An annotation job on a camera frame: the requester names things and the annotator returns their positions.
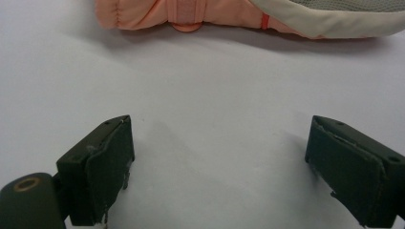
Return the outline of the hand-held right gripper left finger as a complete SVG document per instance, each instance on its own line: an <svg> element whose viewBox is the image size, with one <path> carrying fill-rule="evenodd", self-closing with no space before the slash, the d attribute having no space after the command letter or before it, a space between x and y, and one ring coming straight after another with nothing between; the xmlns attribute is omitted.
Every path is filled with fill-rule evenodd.
<svg viewBox="0 0 405 229"><path fill-rule="evenodd" d="M72 225L102 222L128 186L134 160L131 117L122 115L102 122L56 162L61 184L71 194Z"/></svg>

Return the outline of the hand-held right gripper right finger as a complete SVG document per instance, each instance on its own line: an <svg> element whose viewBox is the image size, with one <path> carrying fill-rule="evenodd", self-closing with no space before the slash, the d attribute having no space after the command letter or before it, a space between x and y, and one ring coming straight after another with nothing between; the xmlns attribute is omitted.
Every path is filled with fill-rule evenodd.
<svg viewBox="0 0 405 229"><path fill-rule="evenodd" d="M331 195L369 228L405 219L405 156L350 125L315 115L306 163L331 187Z"/></svg>

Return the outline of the red object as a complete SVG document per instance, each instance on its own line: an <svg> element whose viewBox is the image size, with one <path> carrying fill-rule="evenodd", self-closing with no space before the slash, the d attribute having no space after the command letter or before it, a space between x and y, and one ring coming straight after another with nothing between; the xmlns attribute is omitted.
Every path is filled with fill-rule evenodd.
<svg viewBox="0 0 405 229"><path fill-rule="evenodd" d="M135 31L169 23L273 29L310 39L369 38L405 31L405 0L95 0L105 29Z"/></svg>

